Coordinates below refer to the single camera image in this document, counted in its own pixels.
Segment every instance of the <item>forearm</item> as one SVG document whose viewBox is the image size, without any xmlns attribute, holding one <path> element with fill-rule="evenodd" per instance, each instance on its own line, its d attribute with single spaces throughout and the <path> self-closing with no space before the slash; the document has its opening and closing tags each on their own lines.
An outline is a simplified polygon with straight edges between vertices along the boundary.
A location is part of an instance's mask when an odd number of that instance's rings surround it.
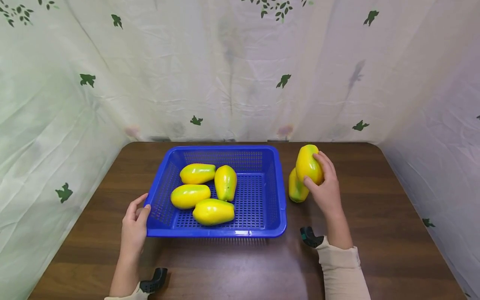
<svg viewBox="0 0 480 300">
<path fill-rule="evenodd" d="M 127 297 L 137 288 L 139 255 L 126 255 L 120 252 L 115 274 L 110 287 L 110 297 Z"/>
<path fill-rule="evenodd" d="M 370 300 L 356 247 L 346 250 L 329 244 L 329 237 L 317 247 L 322 265 L 326 300 Z"/>
<path fill-rule="evenodd" d="M 324 215 L 330 245 L 344 250 L 353 248 L 352 236 L 343 210 L 324 212 Z"/>
</svg>

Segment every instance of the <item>green-yellow papaya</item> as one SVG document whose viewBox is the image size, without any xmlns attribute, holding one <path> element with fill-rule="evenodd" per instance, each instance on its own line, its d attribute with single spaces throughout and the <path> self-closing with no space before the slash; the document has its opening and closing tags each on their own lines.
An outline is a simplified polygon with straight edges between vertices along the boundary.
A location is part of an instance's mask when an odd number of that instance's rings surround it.
<svg viewBox="0 0 480 300">
<path fill-rule="evenodd" d="M 205 226 L 229 222 L 235 218 L 235 207 L 232 203 L 218 200 L 205 199 L 195 205 L 193 218 Z"/>
<path fill-rule="evenodd" d="M 215 165 L 189 164 L 180 171 L 181 182 L 185 184 L 202 184 L 215 176 Z"/>
<path fill-rule="evenodd" d="M 295 164 L 295 171 L 300 182 L 303 182 L 305 176 L 310 177 L 315 184 L 320 184 L 324 181 L 322 166 L 313 158 L 312 155 L 314 153 L 318 153 L 318 148 L 315 145 L 309 144 L 300 148 L 297 163 Z"/>
<path fill-rule="evenodd" d="M 237 187 L 237 174 L 230 166 L 221 166 L 215 173 L 215 190 L 219 200 L 232 201 Z"/>
<path fill-rule="evenodd" d="M 179 209 L 195 207 L 201 200 L 210 198 L 210 188 L 203 184 L 184 184 L 172 191 L 170 200 Z"/>
<path fill-rule="evenodd" d="M 293 168 L 288 177 L 288 197 L 293 202 L 300 203 L 307 199 L 309 192 L 307 187 L 298 180 L 295 168 Z"/>
</svg>

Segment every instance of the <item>wrist strap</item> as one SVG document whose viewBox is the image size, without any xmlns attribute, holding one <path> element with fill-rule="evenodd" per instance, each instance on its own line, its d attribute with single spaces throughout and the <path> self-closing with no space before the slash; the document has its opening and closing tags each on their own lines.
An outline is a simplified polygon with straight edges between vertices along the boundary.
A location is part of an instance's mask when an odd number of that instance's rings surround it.
<svg viewBox="0 0 480 300">
<path fill-rule="evenodd" d="M 300 234 L 303 242 L 309 247 L 317 248 L 324 242 L 324 236 L 315 236 L 310 226 L 300 228 Z"/>
<path fill-rule="evenodd" d="M 167 278 L 167 268 L 157 268 L 153 273 L 152 280 L 140 281 L 140 289 L 147 294 L 153 294 L 158 289 L 162 288 Z"/>
</svg>

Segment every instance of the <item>sleeve cuff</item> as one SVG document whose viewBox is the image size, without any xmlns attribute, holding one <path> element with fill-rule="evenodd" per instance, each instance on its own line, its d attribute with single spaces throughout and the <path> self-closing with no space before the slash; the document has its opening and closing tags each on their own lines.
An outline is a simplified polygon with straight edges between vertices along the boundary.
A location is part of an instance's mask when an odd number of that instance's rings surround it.
<svg viewBox="0 0 480 300">
<path fill-rule="evenodd" d="M 148 294 L 143 292 L 140 289 L 140 282 L 137 284 L 137 288 L 135 291 L 127 297 L 106 297 L 105 300 L 146 300 L 148 298 Z"/>
<path fill-rule="evenodd" d="M 360 269 L 360 258 L 357 247 L 350 249 L 340 249 L 332 246 L 325 236 L 323 243 L 318 246 L 318 263 L 322 265 L 323 270 L 346 268 Z"/>
</svg>

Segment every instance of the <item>wrist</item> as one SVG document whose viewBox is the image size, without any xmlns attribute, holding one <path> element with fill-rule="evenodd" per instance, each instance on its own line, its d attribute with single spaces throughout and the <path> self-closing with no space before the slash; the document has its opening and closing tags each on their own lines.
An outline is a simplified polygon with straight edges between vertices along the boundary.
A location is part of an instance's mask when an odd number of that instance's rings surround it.
<svg viewBox="0 0 480 300">
<path fill-rule="evenodd" d="M 340 218 L 345 218 L 345 213 L 343 212 L 343 208 L 340 205 L 339 207 L 336 208 L 331 208 L 328 210 L 325 210 L 324 216 L 326 219 L 340 219 Z"/>
</svg>

